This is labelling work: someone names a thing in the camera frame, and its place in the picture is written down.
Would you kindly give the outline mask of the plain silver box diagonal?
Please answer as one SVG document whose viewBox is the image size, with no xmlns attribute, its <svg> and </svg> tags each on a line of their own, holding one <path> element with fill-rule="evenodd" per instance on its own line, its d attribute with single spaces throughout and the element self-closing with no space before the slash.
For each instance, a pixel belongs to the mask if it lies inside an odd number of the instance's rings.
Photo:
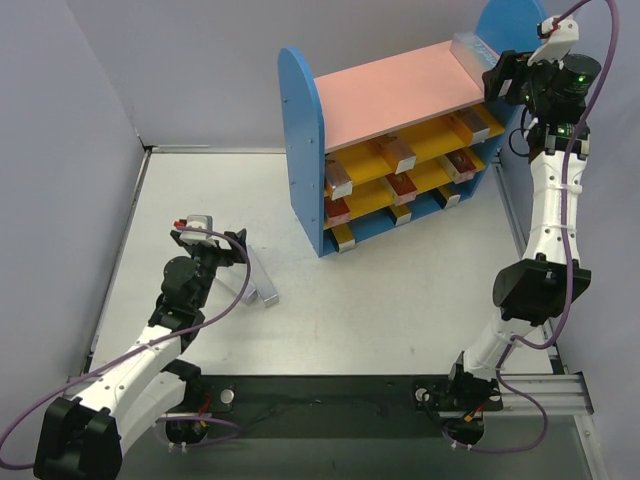
<svg viewBox="0 0 640 480">
<path fill-rule="evenodd" d="M 251 305 L 257 298 L 260 298 L 266 308 L 276 305 L 279 302 L 279 295 L 275 285 L 250 245 L 247 246 L 247 254 L 251 287 L 247 288 L 248 293 L 243 295 L 243 303 Z"/>
</svg>

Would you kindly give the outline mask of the red 3d toothpaste box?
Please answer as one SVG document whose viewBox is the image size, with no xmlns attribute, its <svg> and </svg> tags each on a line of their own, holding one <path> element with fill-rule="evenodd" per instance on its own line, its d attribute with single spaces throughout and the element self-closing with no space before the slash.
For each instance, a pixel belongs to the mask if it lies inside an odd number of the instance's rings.
<svg viewBox="0 0 640 480">
<path fill-rule="evenodd" d="M 348 223 L 351 220 L 351 211 L 343 198 L 332 200 L 326 197 L 324 201 L 325 222 L 329 228 Z"/>
<path fill-rule="evenodd" d="M 407 204 L 418 195 L 417 187 L 405 172 L 386 175 L 384 186 L 389 191 L 395 206 Z"/>
<path fill-rule="evenodd" d="M 439 164 L 455 184 L 472 180 L 476 173 L 476 167 L 471 158 L 463 151 L 454 151 L 444 155 Z"/>
</svg>

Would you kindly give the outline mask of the black toothpaste box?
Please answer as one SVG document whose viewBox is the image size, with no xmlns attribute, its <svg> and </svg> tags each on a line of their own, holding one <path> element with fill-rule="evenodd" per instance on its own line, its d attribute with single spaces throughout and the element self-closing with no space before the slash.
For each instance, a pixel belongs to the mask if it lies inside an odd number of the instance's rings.
<svg viewBox="0 0 640 480">
<path fill-rule="evenodd" d="M 339 253 L 349 251 L 356 246 L 355 237 L 347 223 L 332 227 L 331 233 Z"/>
</svg>

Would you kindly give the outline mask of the red 3D toothpaste box top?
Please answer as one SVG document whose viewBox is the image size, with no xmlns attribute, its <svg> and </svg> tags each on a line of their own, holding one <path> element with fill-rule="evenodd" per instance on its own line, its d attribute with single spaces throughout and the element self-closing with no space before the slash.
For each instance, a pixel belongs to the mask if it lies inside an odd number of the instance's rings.
<svg viewBox="0 0 640 480">
<path fill-rule="evenodd" d="M 351 211 L 343 198 L 332 200 L 326 197 L 324 201 L 325 222 L 329 228 L 348 223 L 351 220 Z"/>
</svg>

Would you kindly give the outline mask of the silver RO box table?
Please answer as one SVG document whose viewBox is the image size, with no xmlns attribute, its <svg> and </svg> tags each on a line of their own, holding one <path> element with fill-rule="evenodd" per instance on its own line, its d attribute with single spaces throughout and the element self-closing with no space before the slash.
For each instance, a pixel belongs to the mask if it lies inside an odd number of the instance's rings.
<svg viewBox="0 0 640 480">
<path fill-rule="evenodd" d="M 445 185 L 435 190 L 434 198 L 438 202 L 440 208 L 445 210 L 457 206 L 461 196 L 454 189 Z"/>
</svg>

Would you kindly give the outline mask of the orange white RO toothpaste box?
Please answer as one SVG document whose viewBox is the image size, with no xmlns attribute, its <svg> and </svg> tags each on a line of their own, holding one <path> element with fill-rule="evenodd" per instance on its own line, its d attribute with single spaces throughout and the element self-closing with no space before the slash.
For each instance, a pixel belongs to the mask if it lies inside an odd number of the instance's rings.
<svg viewBox="0 0 640 480">
<path fill-rule="evenodd" d="M 414 168 L 417 155 L 401 137 L 384 135 L 374 139 L 373 142 L 394 174 L 401 174 Z"/>
</svg>

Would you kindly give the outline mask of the silver RO toothpaste box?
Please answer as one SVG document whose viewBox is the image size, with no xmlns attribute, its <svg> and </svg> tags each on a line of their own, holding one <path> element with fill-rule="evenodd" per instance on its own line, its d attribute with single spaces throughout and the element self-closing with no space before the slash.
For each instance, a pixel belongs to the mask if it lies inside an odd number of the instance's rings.
<svg viewBox="0 0 640 480">
<path fill-rule="evenodd" d="M 395 226 L 404 225 L 411 221 L 412 212 L 406 204 L 399 206 L 391 205 L 390 211 L 393 214 Z"/>
</svg>

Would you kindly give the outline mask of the plain silver box horizontal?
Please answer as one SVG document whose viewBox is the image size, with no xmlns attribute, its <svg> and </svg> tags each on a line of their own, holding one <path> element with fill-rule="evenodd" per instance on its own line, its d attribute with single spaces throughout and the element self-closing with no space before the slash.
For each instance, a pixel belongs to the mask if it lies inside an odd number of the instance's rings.
<svg viewBox="0 0 640 480">
<path fill-rule="evenodd" d="M 215 281 L 233 296 L 241 294 L 241 302 L 245 305 L 251 305 L 258 298 L 255 287 L 248 283 L 243 289 L 244 277 L 234 272 L 219 272 Z"/>
</svg>

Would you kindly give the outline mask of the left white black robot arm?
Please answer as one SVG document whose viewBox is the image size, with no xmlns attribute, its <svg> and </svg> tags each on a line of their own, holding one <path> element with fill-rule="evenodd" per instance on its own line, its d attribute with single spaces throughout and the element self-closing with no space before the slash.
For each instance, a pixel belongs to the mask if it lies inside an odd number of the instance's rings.
<svg viewBox="0 0 640 480">
<path fill-rule="evenodd" d="M 38 479 L 114 479 L 125 454 L 167 411 L 195 409 L 203 398 L 199 369 L 180 356 L 205 322 L 203 308 L 220 268 L 248 262 L 247 232 L 213 232 L 205 216 L 174 223 L 185 255 L 163 268 L 147 325 L 122 361 L 46 409 L 33 474 Z"/>
</svg>

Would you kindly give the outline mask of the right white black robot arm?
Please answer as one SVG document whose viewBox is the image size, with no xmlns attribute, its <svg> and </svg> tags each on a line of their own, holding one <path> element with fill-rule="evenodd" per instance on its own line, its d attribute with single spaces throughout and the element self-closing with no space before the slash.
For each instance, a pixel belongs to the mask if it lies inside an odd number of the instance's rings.
<svg viewBox="0 0 640 480">
<path fill-rule="evenodd" d="M 601 71 L 595 59 L 566 53 L 540 59 L 534 52 L 503 52 L 482 76 L 485 97 L 522 105 L 531 124 L 521 130 L 533 180 L 530 232 L 521 259 L 494 282 L 497 309 L 480 337 L 458 357 L 443 384 L 446 401 L 466 411 L 498 391 L 496 374 L 515 343 L 550 318 L 564 314 L 590 285 L 580 264 L 577 206 L 590 152 L 585 98 Z"/>
</svg>

